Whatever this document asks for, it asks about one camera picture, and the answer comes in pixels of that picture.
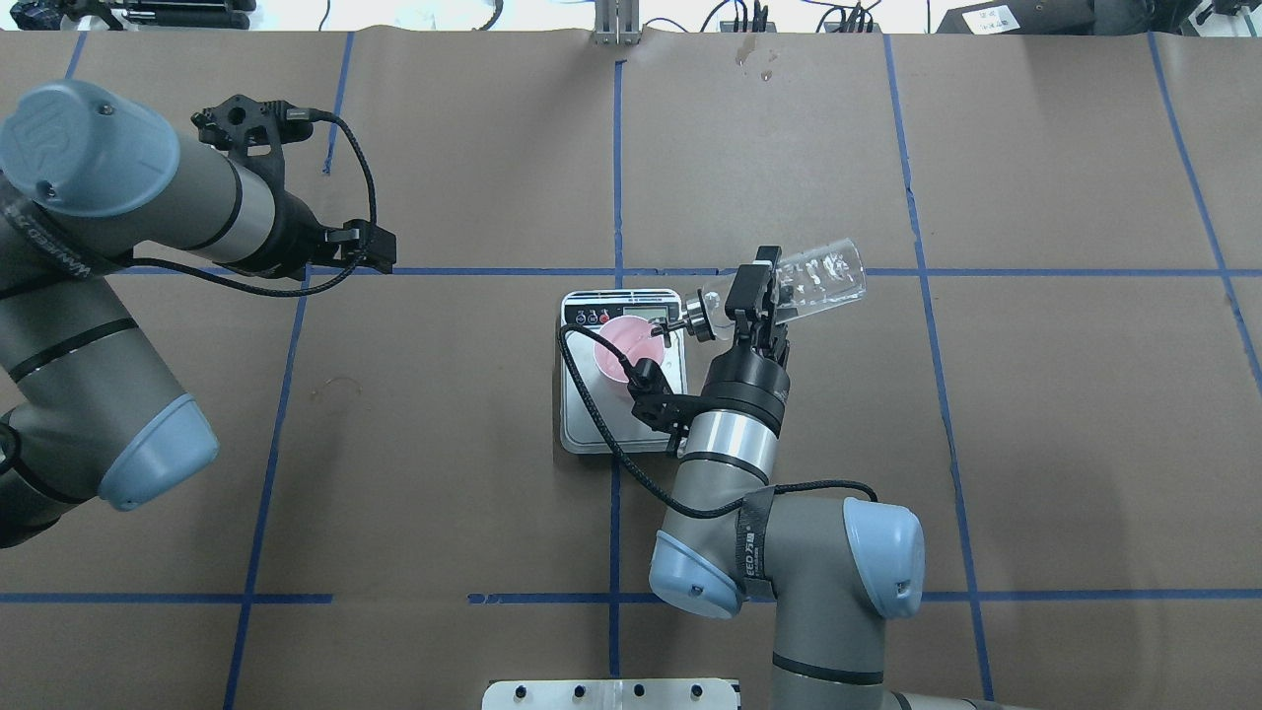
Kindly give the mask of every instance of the digital scale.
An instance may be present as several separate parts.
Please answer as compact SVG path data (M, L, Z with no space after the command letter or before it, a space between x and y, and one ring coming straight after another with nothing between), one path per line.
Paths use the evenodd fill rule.
M669 288L634 288L617 290L575 290L562 298L560 322L575 323L599 332L601 325L618 315L640 315L647 320L679 319L679 294ZM596 407L604 417L610 433L628 453L665 451L670 435L655 433L631 416L631 396L626 385L606 378L596 367L596 340L572 333L567 339L583 383L592 393ZM684 361L684 337L676 333L666 346L661 371L670 388L688 392ZM583 407L569 371L562 367L560 445L570 454L608 454L610 448L596 431L592 416Z

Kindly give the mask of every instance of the metal bracket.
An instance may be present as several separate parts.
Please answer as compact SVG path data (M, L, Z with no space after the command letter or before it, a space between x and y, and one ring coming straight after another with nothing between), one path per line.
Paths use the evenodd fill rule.
M738 689L719 678L498 681L482 710L740 710Z
M640 44L640 0L596 0L596 44Z

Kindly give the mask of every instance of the light blue joint cap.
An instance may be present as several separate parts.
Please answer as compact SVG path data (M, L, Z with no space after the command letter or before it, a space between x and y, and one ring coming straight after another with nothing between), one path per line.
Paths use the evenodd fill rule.
M153 419L105 473L96 493L119 511L133 511L211 465L220 443L192 395Z
M125 214L167 189L178 166L167 119L86 81L37 86L0 124L0 170L62 214Z
M732 578L661 531L652 549L649 586L666 604L698 617L731 619L741 612L741 590Z
M902 506L847 498L846 537L863 589L886 619L914 617L925 591L925 532Z

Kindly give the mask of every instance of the pink cup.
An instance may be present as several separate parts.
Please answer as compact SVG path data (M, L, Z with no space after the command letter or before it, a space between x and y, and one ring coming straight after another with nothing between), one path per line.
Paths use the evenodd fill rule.
M654 335L652 327L652 323L640 315L618 315L601 325L599 334L621 349L632 366L641 358L660 366L666 359L666 340L660 334ZM601 343L596 343L596 367L611 381L627 383L627 375L622 372L616 354Z

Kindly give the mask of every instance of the white label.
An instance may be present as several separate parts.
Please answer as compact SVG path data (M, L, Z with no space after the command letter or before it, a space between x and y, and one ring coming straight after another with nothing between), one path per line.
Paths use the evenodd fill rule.
M1007 5L973 10L972 13L964 13L962 16L968 23L968 29L973 30L973 34L998 34L1001 32L1021 29L1021 25L1017 24L1017 18Z

